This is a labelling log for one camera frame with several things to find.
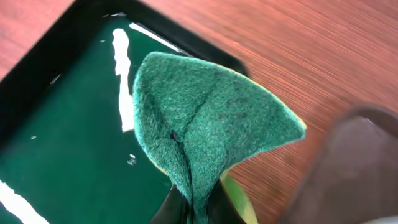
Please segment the wooden surface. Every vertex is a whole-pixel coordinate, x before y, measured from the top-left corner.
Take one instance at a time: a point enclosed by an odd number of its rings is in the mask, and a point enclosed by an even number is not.
[[[72,0],[0,1],[0,75]],[[368,101],[398,111],[398,1],[145,0],[237,56],[308,125],[307,138],[243,162],[233,177],[275,223],[333,119]]]

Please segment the green cloth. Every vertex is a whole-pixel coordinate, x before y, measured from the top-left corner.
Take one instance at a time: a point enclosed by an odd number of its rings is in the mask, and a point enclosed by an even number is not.
[[[208,223],[206,200],[223,171],[305,136],[304,123],[272,93],[195,58],[150,53],[133,98],[138,142],[186,196],[195,224]]]

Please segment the wood grain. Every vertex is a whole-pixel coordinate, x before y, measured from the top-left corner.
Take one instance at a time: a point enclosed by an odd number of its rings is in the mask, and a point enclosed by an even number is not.
[[[398,1],[145,2],[237,56],[307,123],[306,140],[233,170],[260,223],[277,222],[336,116],[362,101],[398,111]],[[0,1],[0,75],[70,3]]]

